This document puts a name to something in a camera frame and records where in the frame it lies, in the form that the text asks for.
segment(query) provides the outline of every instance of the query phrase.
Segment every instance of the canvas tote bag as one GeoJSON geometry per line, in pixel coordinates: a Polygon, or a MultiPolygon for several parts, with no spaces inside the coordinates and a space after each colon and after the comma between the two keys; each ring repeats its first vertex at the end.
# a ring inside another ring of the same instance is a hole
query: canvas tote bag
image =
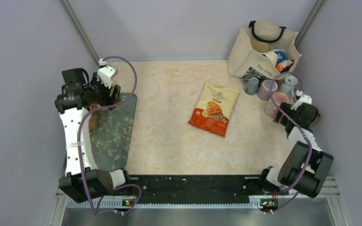
{"type": "Polygon", "coordinates": [[[293,59],[295,61],[289,70],[293,71],[302,56],[295,47],[297,34],[297,32],[286,27],[278,27],[267,21],[251,21],[247,26],[240,29],[237,41],[228,58],[230,77],[273,79],[280,74],[269,58],[252,48],[252,40],[268,43],[268,51],[274,49],[283,50],[289,60],[293,59]]]}

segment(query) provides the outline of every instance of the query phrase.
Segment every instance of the snack bag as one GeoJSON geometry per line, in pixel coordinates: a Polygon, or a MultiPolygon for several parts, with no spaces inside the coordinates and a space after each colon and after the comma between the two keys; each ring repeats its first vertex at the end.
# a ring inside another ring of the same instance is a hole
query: snack bag
{"type": "Polygon", "coordinates": [[[239,91],[205,83],[189,124],[225,137],[239,91]]]}

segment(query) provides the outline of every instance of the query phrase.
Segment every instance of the cup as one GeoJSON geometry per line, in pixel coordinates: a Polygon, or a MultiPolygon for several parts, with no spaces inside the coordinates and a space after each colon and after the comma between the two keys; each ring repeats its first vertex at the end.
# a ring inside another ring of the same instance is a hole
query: cup
{"type": "MultiPolygon", "coordinates": [[[[272,84],[272,80],[264,80],[257,92],[257,97],[260,100],[268,101],[270,99],[270,86],[272,84]]],[[[278,89],[278,84],[275,82],[272,86],[272,93],[275,93],[278,89]]]]}
{"type": "Polygon", "coordinates": [[[280,84],[280,89],[278,92],[286,94],[289,99],[293,98],[293,91],[295,90],[295,86],[297,84],[297,78],[293,75],[288,75],[284,78],[284,81],[280,84]]]}
{"type": "MultiPolygon", "coordinates": [[[[274,93],[272,95],[272,98],[274,99],[275,104],[277,106],[280,106],[282,102],[285,102],[285,103],[289,102],[288,96],[286,94],[280,93],[280,92],[274,93]]],[[[275,118],[275,116],[278,113],[278,108],[275,106],[275,104],[270,99],[269,103],[264,107],[264,113],[272,119],[275,118]]]]}
{"type": "Polygon", "coordinates": [[[253,95],[257,92],[259,88],[259,80],[256,77],[250,78],[245,85],[245,93],[248,95],[253,95]]]}

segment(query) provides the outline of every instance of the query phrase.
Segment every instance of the blue object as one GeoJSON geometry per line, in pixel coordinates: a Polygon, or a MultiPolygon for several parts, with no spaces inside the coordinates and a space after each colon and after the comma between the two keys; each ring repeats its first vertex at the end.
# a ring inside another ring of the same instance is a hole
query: blue object
{"type": "Polygon", "coordinates": [[[285,54],[284,51],[282,51],[280,49],[276,49],[276,50],[273,50],[272,52],[274,52],[275,54],[278,55],[277,64],[281,63],[284,60],[288,60],[287,55],[285,54]]]}
{"type": "Polygon", "coordinates": [[[256,77],[250,78],[245,85],[245,93],[248,95],[253,95],[259,89],[259,80],[256,77]]]}

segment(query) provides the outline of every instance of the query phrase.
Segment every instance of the cable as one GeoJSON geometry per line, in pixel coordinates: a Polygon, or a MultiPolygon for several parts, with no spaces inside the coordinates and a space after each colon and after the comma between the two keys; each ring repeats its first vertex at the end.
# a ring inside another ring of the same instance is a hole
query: cable
{"type": "Polygon", "coordinates": [[[87,84],[86,85],[88,85],[90,83],[90,77],[88,75],[88,72],[84,68],[81,68],[81,71],[84,73],[85,77],[87,77],[87,84]]]}
{"type": "Polygon", "coordinates": [[[98,211],[99,211],[99,205],[100,205],[100,203],[101,203],[102,200],[103,200],[103,196],[102,196],[102,197],[99,199],[98,204],[97,204],[97,214],[94,215],[94,216],[92,216],[92,217],[89,218],[88,220],[86,220],[86,221],[83,223],[83,226],[86,225],[87,223],[89,223],[95,216],[100,215],[100,214],[102,214],[102,213],[114,212],[114,213],[119,213],[119,214],[123,214],[123,215],[124,215],[124,214],[130,212],[132,209],[134,209],[135,205],[136,205],[136,204],[138,203],[138,201],[140,200],[140,197],[141,197],[141,194],[142,194],[141,187],[138,186],[138,185],[135,185],[135,184],[122,185],[122,186],[118,186],[118,187],[116,187],[115,189],[113,189],[113,192],[118,191],[118,190],[121,190],[121,189],[126,188],[126,187],[134,187],[134,190],[135,190],[135,188],[137,188],[137,189],[139,190],[138,197],[135,199],[135,202],[134,202],[134,204],[131,206],[130,209],[128,209],[126,212],[123,212],[123,213],[121,213],[120,211],[115,212],[115,211],[113,211],[113,210],[104,210],[104,211],[98,212],[98,211]]]}
{"type": "Polygon", "coordinates": [[[272,83],[271,83],[271,86],[270,86],[270,98],[271,98],[271,101],[274,103],[274,105],[277,107],[277,109],[278,109],[286,118],[288,118],[288,120],[291,121],[291,123],[294,124],[294,126],[296,126],[296,127],[299,129],[299,131],[302,133],[302,136],[303,136],[304,140],[305,140],[305,141],[307,142],[307,144],[309,145],[309,151],[308,151],[308,153],[307,153],[306,160],[305,160],[305,162],[304,162],[304,164],[303,164],[303,168],[302,168],[302,170],[300,171],[299,175],[297,176],[297,178],[295,179],[295,181],[294,181],[289,187],[287,187],[287,188],[285,188],[285,189],[280,187],[280,190],[281,190],[282,192],[288,192],[288,191],[290,191],[292,188],[294,188],[294,187],[297,185],[297,183],[299,183],[299,181],[300,181],[300,179],[302,178],[304,172],[306,171],[306,167],[309,165],[309,161],[310,161],[310,158],[311,158],[311,155],[312,155],[312,152],[313,152],[313,150],[312,150],[312,143],[311,143],[310,140],[306,137],[306,134],[303,132],[302,128],[301,128],[288,114],[286,114],[285,111],[283,111],[283,110],[280,108],[280,106],[278,106],[278,105],[275,103],[275,100],[274,100],[274,98],[272,97],[272,86],[273,86],[274,83],[276,82],[277,78],[279,78],[279,77],[281,77],[281,76],[283,76],[283,75],[285,75],[285,74],[291,74],[291,75],[297,77],[297,78],[300,80],[300,89],[302,89],[302,80],[301,80],[301,78],[300,78],[300,76],[299,76],[298,74],[296,74],[296,73],[294,73],[294,72],[284,72],[284,73],[279,74],[277,77],[275,77],[275,78],[272,80],[272,83]]]}
{"type": "MultiPolygon", "coordinates": [[[[81,141],[82,126],[84,125],[84,122],[87,120],[88,116],[90,116],[92,113],[94,113],[96,111],[117,107],[117,106],[123,104],[124,102],[128,101],[135,92],[135,89],[137,87],[137,80],[138,80],[137,79],[137,72],[135,71],[135,68],[132,66],[132,64],[127,59],[125,59],[125,58],[123,58],[121,56],[108,56],[108,57],[105,57],[103,59],[103,61],[106,61],[106,60],[111,59],[111,58],[121,59],[130,66],[130,68],[132,69],[132,72],[134,72],[134,78],[135,78],[134,87],[132,88],[131,93],[124,100],[120,101],[119,103],[114,104],[114,105],[95,108],[93,110],[90,110],[86,115],[84,115],[84,117],[81,119],[80,126],[78,128],[77,142],[81,141]]],[[[80,160],[81,178],[82,178],[82,184],[84,185],[85,194],[87,195],[87,199],[88,199],[88,202],[90,203],[90,207],[91,207],[91,210],[93,212],[93,215],[96,216],[98,214],[98,211],[96,211],[94,206],[93,206],[90,190],[89,190],[88,184],[87,184],[87,179],[85,178],[84,162],[83,162],[83,159],[82,159],[82,150],[81,150],[80,145],[78,146],[78,158],[80,160]]]]}

